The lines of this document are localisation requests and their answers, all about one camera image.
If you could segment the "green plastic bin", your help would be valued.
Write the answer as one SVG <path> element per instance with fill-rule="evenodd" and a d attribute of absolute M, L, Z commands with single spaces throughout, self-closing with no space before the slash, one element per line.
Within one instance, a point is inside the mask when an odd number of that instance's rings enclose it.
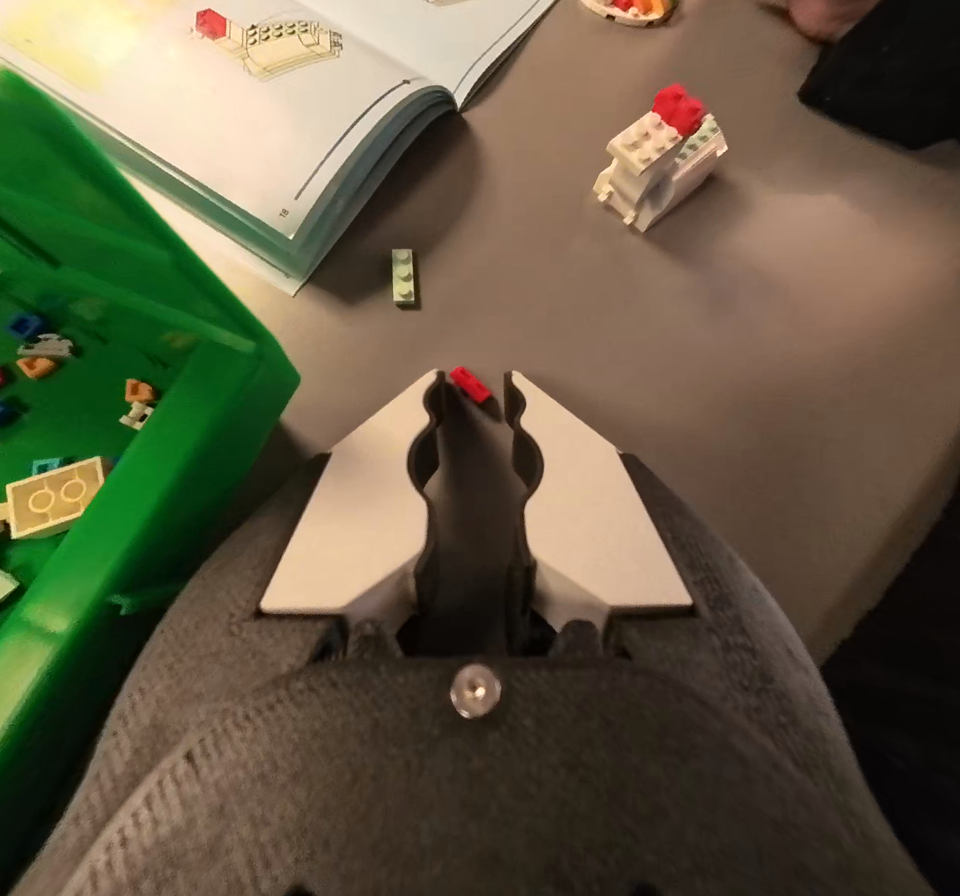
<path fill-rule="evenodd" d="M 102 458 L 54 535 L 2 524 L 2 789 L 99 717 L 299 376 L 74 122 L 2 71 L 2 502 L 37 461 Z"/>

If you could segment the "white lego build red top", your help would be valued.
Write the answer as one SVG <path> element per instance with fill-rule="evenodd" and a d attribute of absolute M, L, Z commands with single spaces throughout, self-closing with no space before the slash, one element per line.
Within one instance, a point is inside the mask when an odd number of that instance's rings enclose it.
<path fill-rule="evenodd" d="M 606 152 L 609 164 L 597 175 L 592 194 L 627 228 L 646 233 L 707 181 L 728 144 L 705 104 L 672 84 L 607 143 Z"/>

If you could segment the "person's dark clothed leg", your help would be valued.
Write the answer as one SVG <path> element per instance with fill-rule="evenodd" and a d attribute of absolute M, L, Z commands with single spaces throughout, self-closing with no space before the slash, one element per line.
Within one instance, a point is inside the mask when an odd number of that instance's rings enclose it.
<path fill-rule="evenodd" d="M 870 791 L 938 894 L 959 893 L 959 492 L 822 667 Z"/>

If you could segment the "small red lego brick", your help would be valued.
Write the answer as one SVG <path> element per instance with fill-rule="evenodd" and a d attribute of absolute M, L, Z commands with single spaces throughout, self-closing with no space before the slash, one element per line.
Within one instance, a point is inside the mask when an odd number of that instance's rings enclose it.
<path fill-rule="evenodd" d="M 476 406 L 482 407 L 494 398 L 491 389 L 469 369 L 457 366 L 448 375 L 451 384 Z"/>

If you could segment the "pile of loose lego pieces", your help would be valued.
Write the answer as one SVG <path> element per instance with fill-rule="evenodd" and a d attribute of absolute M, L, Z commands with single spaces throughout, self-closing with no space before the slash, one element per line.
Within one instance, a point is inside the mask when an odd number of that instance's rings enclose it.
<path fill-rule="evenodd" d="M 2 605 L 39 579 L 137 439 L 128 384 L 155 406 L 178 374 L 152 335 L 2 298 Z"/>

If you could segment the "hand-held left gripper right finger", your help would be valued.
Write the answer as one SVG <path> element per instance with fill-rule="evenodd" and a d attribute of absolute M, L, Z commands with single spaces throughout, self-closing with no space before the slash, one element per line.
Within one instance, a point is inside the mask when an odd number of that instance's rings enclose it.
<path fill-rule="evenodd" d="M 560 633 L 690 614 L 693 598 L 622 452 L 531 378 L 504 375 L 511 465 L 525 488 L 520 611 Z"/>

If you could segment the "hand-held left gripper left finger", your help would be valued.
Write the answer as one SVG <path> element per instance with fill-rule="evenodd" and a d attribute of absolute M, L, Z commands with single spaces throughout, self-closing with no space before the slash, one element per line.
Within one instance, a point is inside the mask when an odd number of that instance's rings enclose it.
<path fill-rule="evenodd" d="M 436 542 L 426 483 L 439 466 L 446 374 L 430 370 L 330 451 L 264 591 L 272 616 L 409 619 Z"/>

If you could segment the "person's right forearm black sleeve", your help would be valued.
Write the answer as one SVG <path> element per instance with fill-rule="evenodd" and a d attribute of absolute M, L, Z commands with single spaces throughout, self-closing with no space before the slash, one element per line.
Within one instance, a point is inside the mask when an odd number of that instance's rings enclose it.
<path fill-rule="evenodd" d="M 822 49 L 798 101 L 921 150 L 959 140 L 959 0 L 881 0 Z"/>

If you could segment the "light green lego plate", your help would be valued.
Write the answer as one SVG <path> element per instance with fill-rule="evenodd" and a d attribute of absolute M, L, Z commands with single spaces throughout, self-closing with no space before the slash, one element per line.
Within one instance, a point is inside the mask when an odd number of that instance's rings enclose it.
<path fill-rule="evenodd" d="M 410 248 L 391 249 L 390 274 L 393 304 L 404 311 L 418 308 L 420 294 L 415 252 Z"/>

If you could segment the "open light blue instruction booklet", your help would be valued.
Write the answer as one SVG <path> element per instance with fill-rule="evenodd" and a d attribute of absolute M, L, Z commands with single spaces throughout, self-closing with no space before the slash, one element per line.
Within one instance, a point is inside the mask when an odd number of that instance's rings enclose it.
<path fill-rule="evenodd" d="M 2 0 L 2 68 L 297 292 L 558 0 Z"/>

